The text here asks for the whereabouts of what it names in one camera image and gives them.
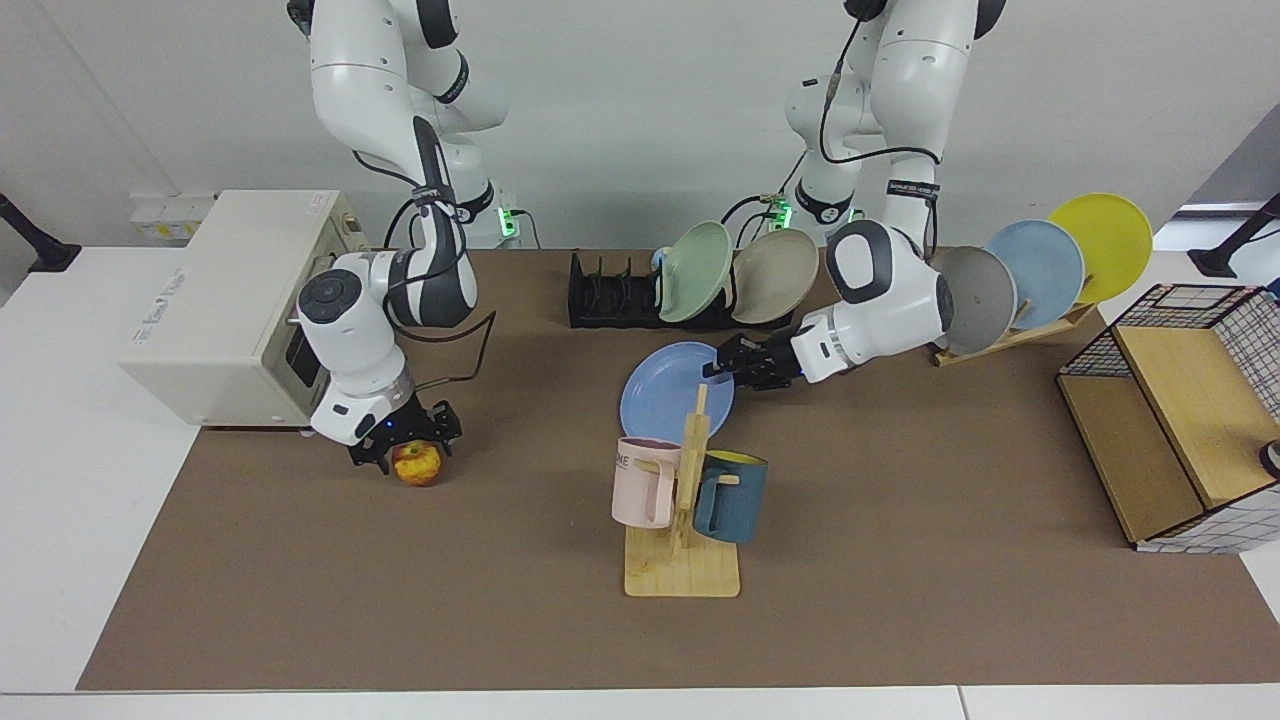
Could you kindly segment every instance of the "beige plate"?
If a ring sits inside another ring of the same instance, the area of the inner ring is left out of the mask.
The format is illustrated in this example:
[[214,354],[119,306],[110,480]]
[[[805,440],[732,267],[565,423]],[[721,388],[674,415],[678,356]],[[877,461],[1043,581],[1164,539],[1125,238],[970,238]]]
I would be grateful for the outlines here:
[[818,277],[818,247],[800,231],[771,232],[737,255],[733,277],[733,319],[748,325],[776,320],[809,295]]

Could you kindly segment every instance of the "cable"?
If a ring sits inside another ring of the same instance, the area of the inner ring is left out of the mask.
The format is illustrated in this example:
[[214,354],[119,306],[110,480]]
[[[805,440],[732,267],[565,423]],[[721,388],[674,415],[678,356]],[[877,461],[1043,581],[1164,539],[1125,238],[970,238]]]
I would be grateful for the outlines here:
[[534,228],[534,245],[536,245],[538,249],[541,250],[543,249],[543,241],[538,240],[538,220],[534,219],[534,214],[530,213],[529,210],[512,210],[511,214],[512,215],[525,215],[526,218],[529,218],[529,224],[532,225],[532,228]]
[[[782,184],[778,186],[778,195],[786,195],[787,184],[790,184],[791,178],[796,177],[796,173],[800,172],[800,163],[804,163],[804,156],[805,152],[801,152],[800,156],[796,158],[796,164],[791,165],[791,172],[787,173],[787,179],[782,181]],[[765,218],[760,218],[760,222],[755,223],[755,232],[751,233],[751,242],[755,242],[755,238],[760,236],[760,229],[764,227],[764,220]]]
[[751,220],[759,218],[760,222],[763,223],[765,220],[765,218],[768,218],[768,217],[769,217],[769,211],[765,210],[764,213],[756,213],[756,214],[751,215],[750,218],[748,218],[746,222],[742,223],[742,228],[737,231],[737,242],[733,243],[733,250],[737,250],[739,247],[742,246],[742,234],[746,232],[746,227],[751,224]]
[[[401,205],[401,209],[396,211],[396,215],[392,218],[392,224],[387,225],[387,236],[383,237],[383,250],[392,249],[392,238],[396,236],[396,227],[399,225],[401,218],[403,218],[404,213],[407,213],[412,206],[413,199],[408,199],[403,205]],[[413,245],[413,225],[410,225],[408,232],[410,245]]]
[[764,202],[764,199],[762,196],[759,196],[759,195],[753,195],[750,197],[744,197],[744,199],[739,200],[732,208],[728,209],[728,213],[724,213],[724,217],[721,218],[721,224],[723,225],[724,223],[727,223],[728,219],[733,217],[733,213],[737,213],[739,210],[741,210],[742,208],[746,208],[751,202]]
[[852,158],[845,158],[844,160],[837,160],[831,156],[827,151],[827,115],[831,114],[831,104],[836,101],[836,91],[840,88],[840,76],[845,67],[845,58],[849,55],[849,49],[854,46],[854,40],[858,37],[858,31],[861,29],[863,20],[859,19],[854,23],[854,31],[849,33],[849,40],[845,41],[845,47],[840,51],[840,58],[836,60],[836,69],[832,73],[831,82],[827,86],[827,99],[822,104],[822,120],[818,122],[818,150],[822,152],[822,159],[831,163],[832,165],[845,165],[849,163],[858,163],[867,160],[869,158],[878,158],[879,155],[892,155],[897,152],[913,152],[915,155],[924,155],[925,158],[933,160],[934,165],[941,165],[942,159],[937,156],[932,150],[925,147],[886,147],[883,150],[876,150],[872,152],[864,152],[861,155],[854,155]]
[[1271,237],[1274,234],[1280,234],[1280,229],[1274,229],[1274,231],[1268,232],[1267,234],[1260,234],[1258,237],[1254,237],[1249,242],[1257,242],[1260,240],[1266,240],[1266,238],[1268,238],[1268,237]]
[[384,169],[384,168],[376,168],[374,165],[370,165],[360,155],[358,150],[352,150],[351,154],[356,158],[356,161],[360,163],[360,167],[365,168],[366,170],[372,170],[372,172],[375,172],[375,173],[378,173],[380,176],[387,176],[389,178],[396,178],[398,181],[404,181],[404,182],[410,183],[411,186],[417,187],[417,183],[413,182],[412,179],[410,179],[407,176],[402,176],[402,174],[399,174],[399,173],[397,173],[394,170],[388,170],[388,169]]
[[[436,204],[436,209],[439,211],[444,213],[443,204]],[[453,218],[452,215],[449,215],[449,218],[454,223],[457,223],[456,218]],[[397,283],[392,283],[387,288],[387,293],[383,296],[383,314],[387,316],[387,320],[390,323],[392,329],[396,332],[396,334],[398,334],[401,337],[406,337],[406,338],[412,340],[415,342],[425,342],[425,343],[434,343],[434,345],[443,345],[443,343],[449,343],[449,342],[457,342],[460,340],[465,340],[465,338],[475,334],[481,327],[485,328],[484,340],[480,342],[480,352],[479,352],[479,355],[476,357],[476,364],[475,364],[475,368],[471,370],[471,374],[468,374],[468,375],[447,375],[447,377],[436,378],[434,380],[426,380],[424,383],[419,383],[417,386],[415,386],[413,387],[413,392],[420,392],[420,391],[424,391],[424,389],[428,389],[428,388],[439,387],[439,386],[448,384],[448,383],[454,383],[454,382],[462,383],[462,382],[472,380],[472,379],[475,379],[476,377],[480,375],[480,370],[484,366],[485,352],[489,348],[489,336],[493,333],[493,325],[494,325],[494,323],[498,319],[498,311],[497,310],[494,310],[494,311],[489,313],[488,315],[485,315],[485,318],[483,320],[480,320],[479,323],[476,323],[475,325],[471,325],[470,328],[467,328],[467,329],[465,329],[465,331],[462,331],[460,333],[456,333],[456,334],[452,334],[452,336],[444,336],[444,337],[430,337],[430,336],[420,336],[420,334],[416,334],[416,333],[411,333],[407,329],[404,329],[404,327],[402,324],[399,324],[396,320],[396,318],[392,315],[392,313],[390,313],[390,300],[392,300],[392,293],[394,291],[401,290],[403,287],[408,287],[408,286],[411,286],[413,283],[428,282],[428,281],[435,279],[435,278],[438,278],[440,275],[448,274],[449,272],[452,272],[454,268],[458,266],[458,263],[461,263],[462,258],[466,256],[466,254],[467,254],[466,233],[465,232],[461,233],[460,237],[461,237],[461,241],[458,243],[458,252],[457,252],[457,255],[453,256],[453,260],[448,265],[445,265],[444,268],[440,268],[439,270],[435,270],[435,272],[422,273],[420,275],[413,275],[411,278],[404,278],[403,281],[399,281]]]
[[444,377],[440,377],[440,378],[435,378],[434,380],[426,380],[425,383],[419,383],[419,384],[413,386],[413,392],[422,392],[424,389],[433,388],[433,387],[440,387],[443,384],[449,384],[449,383],[465,383],[465,382],[474,380],[477,377],[480,377],[480,370],[484,368],[484,356],[485,356],[485,352],[489,350],[489,336],[493,334],[493,325],[494,325],[494,323],[497,320],[498,320],[498,311],[493,310],[492,313],[489,313],[488,315],[485,315],[483,320],[480,320],[475,325],[471,325],[466,331],[462,331],[461,333],[458,333],[456,336],[452,336],[449,338],[436,338],[434,341],[430,341],[430,342],[454,342],[454,341],[466,338],[466,337],[468,337],[471,334],[475,334],[475,332],[479,331],[481,327],[485,328],[485,331],[484,331],[484,338],[480,341],[480,352],[476,354],[476,364],[475,364],[475,368],[471,369],[471,374],[468,374],[468,375],[444,375]]
[[938,201],[929,200],[929,227],[933,231],[933,238],[924,243],[920,252],[924,254],[924,261],[928,263],[933,259],[933,255],[938,251]]

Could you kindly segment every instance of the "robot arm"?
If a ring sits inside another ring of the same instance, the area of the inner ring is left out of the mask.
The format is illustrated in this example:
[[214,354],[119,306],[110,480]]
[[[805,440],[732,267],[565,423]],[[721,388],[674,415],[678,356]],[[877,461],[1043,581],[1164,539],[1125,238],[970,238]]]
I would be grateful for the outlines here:
[[447,402],[425,410],[415,395],[392,319],[403,327],[452,328],[471,314],[476,282],[457,179],[479,196],[494,191],[466,140],[440,128],[495,127],[507,113],[499,86],[474,76],[447,0],[291,0],[289,15],[311,38],[316,114],[357,152],[393,164],[413,184],[421,250],[344,255],[300,292],[298,318],[330,383],[312,427],[348,446],[360,465],[410,439],[451,450],[461,425]]
[[417,250],[353,252],[298,293],[302,331],[329,370],[329,387],[311,415],[311,427],[346,445],[356,465],[376,462],[387,473],[392,447],[428,439],[449,454],[462,434],[448,402],[431,410],[419,404],[388,318],[402,325],[422,324],[421,309],[430,300],[413,288],[430,286],[407,284],[404,278],[429,274],[429,263]]
[[[983,32],[983,22],[995,23],[993,5],[984,0],[850,0],[850,5],[860,20],[849,54],[854,72],[845,82],[833,77],[826,88],[806,81],[792,94],[787,113],[808,147],[796,205],[831,228],[827,269],[841,301],[764,343],[732,338],[704,369],[707,375],[730,372],[739,384],[758,389],[787,387],[801,375],[817,383],[874,357],[937,341],[950,327],[951,292],[922,249],[940,190],[934,160],[946,147],[972,42]],[[986,15],[979,5],[987,6]],[[858,164],[842,160],[858,152],[845,138],[877,129],[888,147],[913,151],[891,155],[883,222],[846,223]]]

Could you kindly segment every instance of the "dark blue mug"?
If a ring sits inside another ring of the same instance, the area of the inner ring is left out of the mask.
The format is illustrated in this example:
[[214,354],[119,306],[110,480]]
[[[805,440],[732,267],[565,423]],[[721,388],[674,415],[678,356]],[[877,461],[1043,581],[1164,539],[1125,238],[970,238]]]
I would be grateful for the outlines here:
[[722,542],[755,539],[755,525],[764,503],[764,477],[769,462],[728,450],[708,450],[694,529]]

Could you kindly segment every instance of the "wooden base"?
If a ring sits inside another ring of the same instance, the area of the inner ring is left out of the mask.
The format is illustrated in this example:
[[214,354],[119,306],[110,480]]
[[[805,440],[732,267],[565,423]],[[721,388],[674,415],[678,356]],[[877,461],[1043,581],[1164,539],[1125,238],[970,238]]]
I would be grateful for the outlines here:
[[[676,473],[676,516],[669,528],[627,528],[623,584],[631,597],[737,597],[737,546],[694,529],[694,505],[710,437],[707,386],[685,420],[680,470]],[[737,478],[722,482],[736,482]]]
[[626,593],[631,597],[737,597],[737,546],[689,528],[673,551],[676,525],[627,528]]
[[942,350],[933,354],[933,364],[938,368],[946,368],[947,365],[955,365],[956,363],[964,363],[965,360],[973,360],[974,357],[982,357],[983,355],[991,355],[992,352],[1000,352],[1001,350],[1009,350],[1010,347],[1016,347],[1019,345],[1033,342],[1037,340],[1044,340],[1046,337],[1052,337],[1059,333],[1065,333],[1068,331],[1075,329],[1084,318],[1093,311],[1097,305],[1076,305],[1070,313],[1064,315],[1061,319],[1055,320],[1042,328],[1036,328],[1032,331],[1009,331],[1005,337],[1000,340],[996,345],[992,345],[982,352],[974,352],[972,355],[955,355],[950,350]]

